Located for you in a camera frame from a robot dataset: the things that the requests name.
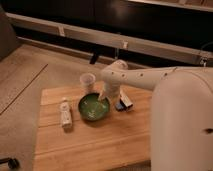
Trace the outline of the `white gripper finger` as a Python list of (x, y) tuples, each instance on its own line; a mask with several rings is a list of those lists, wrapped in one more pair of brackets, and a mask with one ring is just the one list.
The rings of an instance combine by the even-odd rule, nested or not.
[(102, 101), (103, 99), (106, 98), (106, 92), (105, 91), (101, 91), (98, 97), (99, 101)]

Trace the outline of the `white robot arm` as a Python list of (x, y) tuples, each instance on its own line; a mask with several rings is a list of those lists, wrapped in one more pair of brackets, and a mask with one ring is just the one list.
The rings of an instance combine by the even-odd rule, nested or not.
[(130, 70), (117, 60), (101, 71), (102, 97), (122, 85), (152, 92), (152, 171), (213, 171), (213, 67)]

